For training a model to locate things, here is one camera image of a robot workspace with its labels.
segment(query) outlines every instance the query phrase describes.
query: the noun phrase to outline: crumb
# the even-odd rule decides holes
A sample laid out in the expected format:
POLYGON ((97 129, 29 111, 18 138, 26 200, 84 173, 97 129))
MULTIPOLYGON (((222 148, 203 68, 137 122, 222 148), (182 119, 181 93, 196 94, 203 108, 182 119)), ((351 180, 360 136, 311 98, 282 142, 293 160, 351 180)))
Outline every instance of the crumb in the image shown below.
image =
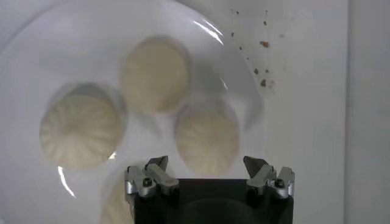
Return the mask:
POLYGON ((269 48, 269 43, 267 41, 261 41, 260 45, 262 45, 265 48, 269 48))
POLYGON ((261 85, 261 87, 266 87, 266 86, 267 86, 266 80, 263 79, 263 80, 261 81, 260 85, 261 85))

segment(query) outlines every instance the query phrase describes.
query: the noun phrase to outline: bolt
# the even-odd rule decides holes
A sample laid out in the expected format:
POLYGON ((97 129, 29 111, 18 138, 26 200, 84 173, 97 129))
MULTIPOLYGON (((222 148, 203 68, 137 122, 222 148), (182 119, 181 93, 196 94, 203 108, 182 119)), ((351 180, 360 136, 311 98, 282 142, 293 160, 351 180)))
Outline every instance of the bolt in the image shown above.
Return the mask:
POLYGON ((144 178, 142 184, 144 187, 150 187, 152 185, 153 181, 151 178, 147 177, 147 178, 144 178))
POLYGON ((282 179, 276 179, 275 180, 275 187, 277 188, 284 188, 285 182, 282 179))

